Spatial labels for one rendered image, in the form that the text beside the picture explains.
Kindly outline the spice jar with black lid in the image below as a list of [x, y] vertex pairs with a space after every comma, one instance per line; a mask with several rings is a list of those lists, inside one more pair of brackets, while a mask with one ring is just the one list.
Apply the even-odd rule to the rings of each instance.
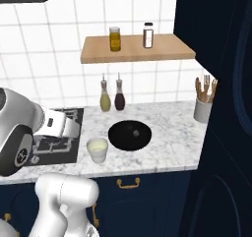
[[143, 45], [145, 48], [152, 48], [154, 42], [154, 28], [152, 23], [144, 24]]

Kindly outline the white glass of lemonade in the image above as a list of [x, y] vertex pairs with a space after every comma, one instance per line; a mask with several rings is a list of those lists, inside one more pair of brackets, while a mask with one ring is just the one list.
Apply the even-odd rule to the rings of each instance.
[[87, 150], [94, 163], [103, 163], [106, 159], [108, 142], [104, 138], [95, 138], [87, 142]]

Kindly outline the dark vinegar bottle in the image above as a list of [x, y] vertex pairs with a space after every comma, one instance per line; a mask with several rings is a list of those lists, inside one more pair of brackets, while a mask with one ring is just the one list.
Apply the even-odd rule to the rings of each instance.
[[125, 97], [122, 92], [122, 80], [120, 78], [116, 80], [116, 86], [117, 86], [117, 90], [116, 90], [116, 95], [114, 99], [114, 105], [117, 110], [121, 111], [125, 107]]

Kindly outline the wooden spatula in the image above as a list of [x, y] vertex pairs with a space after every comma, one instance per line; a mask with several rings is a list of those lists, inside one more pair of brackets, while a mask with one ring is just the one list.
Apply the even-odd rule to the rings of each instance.
[[212, 81], [212, 93], [211, 93], [211, 96], [210, 96], [210, 102], [213, 102], [213, 100], [214, 100], [217, 84], [218, 84], [218, 80], [213, 79], [213, 81]]

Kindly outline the black hob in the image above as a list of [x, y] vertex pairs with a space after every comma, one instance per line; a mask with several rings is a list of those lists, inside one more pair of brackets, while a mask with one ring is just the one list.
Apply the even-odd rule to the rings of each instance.
[[35, 136], [32, 152], [25, 166], [76, 163], [80, 137], [53, 138]]

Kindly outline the navy cupboard door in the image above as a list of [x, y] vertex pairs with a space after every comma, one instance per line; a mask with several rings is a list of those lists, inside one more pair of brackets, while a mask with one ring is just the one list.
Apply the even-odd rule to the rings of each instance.
[[6, 213], [11, 214], [9, 223], [20, 237], [29, 237], [38, 213], [34, 183], [0, 185], [0, 218]]
[[183, 202], [164, 199], [129, 199], [99, 204], [100, 237], [177, 237]]

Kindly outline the yellow oil bottle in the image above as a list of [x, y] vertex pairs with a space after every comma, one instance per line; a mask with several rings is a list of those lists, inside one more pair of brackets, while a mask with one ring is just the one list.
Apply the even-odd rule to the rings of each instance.
[[110, 97], [107, 92], [107, 81], [105, 79], [102, 79], [100, 81], [100, 85], [101, 85], [101, 96], [99, 101], [100, 108], [103, 112], [107, 112], [110, 110], [111, 107]]

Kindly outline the wooden wall shelf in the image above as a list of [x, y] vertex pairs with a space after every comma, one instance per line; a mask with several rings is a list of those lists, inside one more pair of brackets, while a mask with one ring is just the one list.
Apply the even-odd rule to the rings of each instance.
[[108, 36], [87, 36], [82, 64], [194, 59], [196, 52], [175, 34], [155, 34], [152, 48], [143, 46], [139, 34], [122, 35], [121, 50], [112, 52]]

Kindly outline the wooden spoon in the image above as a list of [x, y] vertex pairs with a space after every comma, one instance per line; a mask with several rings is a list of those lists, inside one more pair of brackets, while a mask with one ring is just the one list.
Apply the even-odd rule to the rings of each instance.
[[202, 91], [201, 91], [201, 82], [200, 82], [200, 80], [199, 80], [198, 77], [195, 80], [195, 89], [196, 89], [196, 93], [197, 93], [197, 98], [199, 100], [201, 100], [201, 94], [202, 94]]

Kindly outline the yellow jar with pale lid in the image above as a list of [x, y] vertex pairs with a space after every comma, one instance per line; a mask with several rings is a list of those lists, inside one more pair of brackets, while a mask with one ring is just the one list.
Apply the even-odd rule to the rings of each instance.
[[111, 51], [120, 51], [121, 50], [121, 36], [119, 27], [111, 27], [109, 29], [109, 44]]

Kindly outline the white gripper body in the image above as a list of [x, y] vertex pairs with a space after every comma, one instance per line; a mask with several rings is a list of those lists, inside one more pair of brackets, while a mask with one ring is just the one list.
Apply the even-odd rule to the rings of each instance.
[[73, 119], [66, 118], [63, 136], [68, 138], [78, 138], [80, 133], [80, 125]]

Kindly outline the dark navy fridge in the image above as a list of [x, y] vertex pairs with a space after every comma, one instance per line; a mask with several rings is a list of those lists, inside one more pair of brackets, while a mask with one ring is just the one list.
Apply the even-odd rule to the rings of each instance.
[[252, 0], [177, 0], [174, 33], [218, 80], [179, 237], [252, 237]]

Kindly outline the navy drawer front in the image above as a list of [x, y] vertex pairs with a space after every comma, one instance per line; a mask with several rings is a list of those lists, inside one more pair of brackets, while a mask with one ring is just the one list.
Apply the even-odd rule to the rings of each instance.
[[[164, 192], [166, 194], [174, 187], [176, 182], [181, 182], [182, 185], [187, 184], [190, 176], [190, 171], [172, 171], [153, 174], [99, 177], [94, 180], [98, 183], [102, 197], [115, 200], [121, 198], [141, 198], [150, 195], [152, 192]], [[132, 184], [137, 177], [141, 179], [139, 188], [121, 190], [116, 185], [117, 179], [121, 179], [124, 184]]]

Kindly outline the white utensil pot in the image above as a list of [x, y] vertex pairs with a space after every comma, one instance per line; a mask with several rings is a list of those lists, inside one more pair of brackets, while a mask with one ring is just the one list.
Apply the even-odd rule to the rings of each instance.
[[202, 102], [196, 99], [195, 109], [194, 109], [194, 119], [200, 123], [207, 124], [209, 121], [212, 105], [210, 103]]

